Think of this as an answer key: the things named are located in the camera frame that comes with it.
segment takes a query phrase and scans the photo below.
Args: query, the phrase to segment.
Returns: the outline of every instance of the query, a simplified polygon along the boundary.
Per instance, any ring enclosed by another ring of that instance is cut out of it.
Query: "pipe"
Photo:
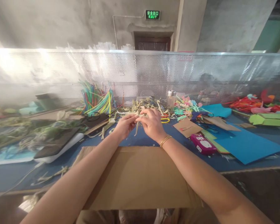
[[[114,17],[118,15],[113,15],[113,26],[114,26],[114,33],[115,33],[115,41],[116,41],[116,49],[118,50],[118,44],[117,44],[117,36],[116,36],[116,29],[115,29],[115,22],[114,22]],[[118,16],[118,17],[129,17],[129,18],[143,18],[145,16],[145,11],[143,16]]]

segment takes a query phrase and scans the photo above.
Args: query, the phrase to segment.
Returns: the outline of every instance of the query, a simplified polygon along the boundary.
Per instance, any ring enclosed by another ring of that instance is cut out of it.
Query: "hand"
[[[136,126],[136,119],[139,116],[136,114],[128,114],[124,117],[122,117],[118,124],[116,125],[114,131],[112,132],[112,134],[117,134],[118,137],[122,140],[124,140],[125,138],[128,137],[128,135],[130,134],[130,132],[135,128]]]
[[[140,114],[147,114],[148,117],[139,117],[136,122],[140,121],[145,133],[160,144],[168,136],[163,129],[160,112],[157,109],[144,109]]]

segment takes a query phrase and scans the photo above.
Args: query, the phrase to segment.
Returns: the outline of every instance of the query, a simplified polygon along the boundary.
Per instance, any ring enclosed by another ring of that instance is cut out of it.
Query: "perforated metal panel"
[[[117,104],[124,96],[126,106],[137,97],[165,98],[168,90],[224,103],[268,84],[280,95],[280,54],[0,49],[0,103],[51,93],[62,105],[79,105],[81,76],[113,88]]]

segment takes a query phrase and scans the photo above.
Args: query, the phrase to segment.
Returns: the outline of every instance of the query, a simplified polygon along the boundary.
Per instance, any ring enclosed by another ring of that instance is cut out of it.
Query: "wooden door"
[[[170,37],[135,37],[135,50],[170,51]]]

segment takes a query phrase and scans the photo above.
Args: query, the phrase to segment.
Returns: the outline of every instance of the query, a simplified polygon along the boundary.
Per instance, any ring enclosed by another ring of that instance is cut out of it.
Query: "gold bracelet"
[[[171,135],[168,135],[166,138],[164,138],[163,141],[161,141],[161,143],[160,143],[160,147],[161,147],[161,148],[162,148],[162,145],[164,144],[164,142],[166,142],[166,140],[169,139],[169,138],[172,138],[172,136],[171,136]]]

